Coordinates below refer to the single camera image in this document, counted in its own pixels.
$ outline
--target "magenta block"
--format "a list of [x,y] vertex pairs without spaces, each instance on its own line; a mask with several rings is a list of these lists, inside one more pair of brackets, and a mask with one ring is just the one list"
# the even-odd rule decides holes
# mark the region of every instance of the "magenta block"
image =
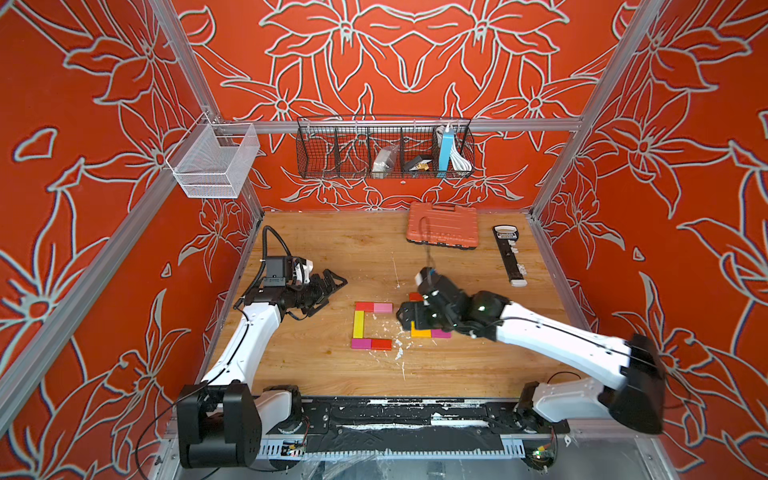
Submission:
[[443,332],[440,329],[433,330],[432,331],[432,338],[433,339],[449,339],[449,338],[451,338],[451,333],[450,332]]
[[392,313],[392,304],[391,303],[374,303],[373,312],[374,313]]
[[371,350],[373,339],[352,339],[352,348],[355,350]]

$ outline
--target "white cable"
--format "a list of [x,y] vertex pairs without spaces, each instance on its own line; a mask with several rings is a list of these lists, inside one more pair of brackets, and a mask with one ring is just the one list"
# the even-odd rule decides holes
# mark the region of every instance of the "white cable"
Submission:
[[[437,127],[437,130],[435,131],[437,133],[437,141],[442,146],[442,133],[445,131],[446,126],[440,125]],[[467,172],[472,169],[472,164],[469,163],[469,160],[462,157],[461,154],[456,150],[456,143],[455,141],[451,143],[451,165],[453,166],[453,170],[459,171],[459,172]]]

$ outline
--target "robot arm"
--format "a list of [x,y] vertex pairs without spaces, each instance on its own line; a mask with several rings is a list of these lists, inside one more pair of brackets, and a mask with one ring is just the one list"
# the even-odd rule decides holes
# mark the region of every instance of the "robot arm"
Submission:
[[416,283],[424,300],[401,305],[398,319],[404,329],[413,322],[417,329],[455,330],[522,346],[591,377],[556,386],[527,384],[518,404],[521,415],[534,412],[549,422],[613,418],[639,432],[661,433],[666,373],[647,337],[627,341],[577,329],[487,291],[468,296],[428,267]]
[[[286,255],[266,255],[268,231]],[[312,274],[312,262],[292,257],[271,227],[263,228],[263,252],[256,279],[235,305],[243,315],[232,339],[201,382],[185,386],[177,400],[180,463],[185,468],[251,465],[263,433],[276,425],[289,432],[300,426],[299,389],[272,387],[254,400],[253,377],[284,316],[301,320],[289,309],[310,317],[347,282],[330,270],[323,276]]]

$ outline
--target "orange wall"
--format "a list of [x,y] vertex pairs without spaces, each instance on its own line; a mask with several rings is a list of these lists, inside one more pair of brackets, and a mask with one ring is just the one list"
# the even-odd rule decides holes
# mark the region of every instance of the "orange wall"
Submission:
[[[0,372],[200,115],[145,0],[3,4]],[[0,439],[0,476],[135,475],[129,451],[194,381],[252,225],[242,200],[175,188]]]
[[[636,5],[383,3],[174,0],[223,116],[276,121],[371,112],[577,117]],[[403,208],[422,198],[526,208],[568,134],[503,137],[477,139],[470,178],[403,184],[302,180],[291,136],[265,135],[251,180],[277,210]]]
[[200,114],[151,11],[69,3],[0,17],[0,372]]
[[543,218],[593,328],[657,344],[682,478],[768,476],[767,29],[668,2]]
[[170,413],[200,369],[253,225],[243,201],[163,204],[0,443],[0,473],[148,473]]

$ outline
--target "yellow block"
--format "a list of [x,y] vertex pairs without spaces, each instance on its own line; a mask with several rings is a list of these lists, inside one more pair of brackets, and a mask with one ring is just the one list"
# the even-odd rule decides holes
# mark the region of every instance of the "yellow block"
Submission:
[[362,339],[362,322],[365,318],[365,312],[355,310],[355,328],[352,332],[352,338]]
[[417,330],[414,322],[411,322],[411,337],[421,337],[426,339],[432,338],[431,330]]

